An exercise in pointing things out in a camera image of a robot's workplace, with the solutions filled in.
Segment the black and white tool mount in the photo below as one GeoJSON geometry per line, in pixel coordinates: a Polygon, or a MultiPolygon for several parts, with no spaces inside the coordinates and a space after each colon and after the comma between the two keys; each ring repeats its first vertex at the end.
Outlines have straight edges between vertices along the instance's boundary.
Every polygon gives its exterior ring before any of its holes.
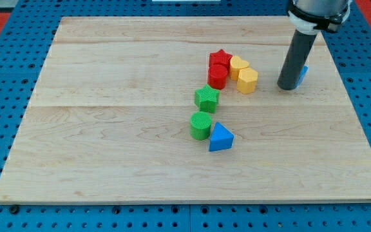
{"type": "Polygon", "coordinates": [[[348,19],[351,3],[352,0],[288,0],[287,14],[303,34],[336,33],[348,19]]]}

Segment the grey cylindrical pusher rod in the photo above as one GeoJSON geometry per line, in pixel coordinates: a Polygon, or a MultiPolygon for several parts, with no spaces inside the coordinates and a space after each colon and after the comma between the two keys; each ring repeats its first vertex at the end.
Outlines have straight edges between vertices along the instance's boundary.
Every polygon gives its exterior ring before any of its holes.
{"type": "Polygon", "coordinates": [[[295,30],[277,82],[282,90],[296,89],[300,71],[305,65],[316,36],[295,30]]]}

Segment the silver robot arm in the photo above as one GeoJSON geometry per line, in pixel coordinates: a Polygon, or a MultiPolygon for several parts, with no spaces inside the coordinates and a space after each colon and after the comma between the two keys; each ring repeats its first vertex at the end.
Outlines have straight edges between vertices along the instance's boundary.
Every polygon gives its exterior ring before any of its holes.
{"type": "Polygon", "coordinates": [[[349,0],[289,0],[287,15],[295,26],[289,50],[283,63],[278,86],[293,90],[301,83],[301,71],[317,35],[339,31],[350,15],[349,0]]]}

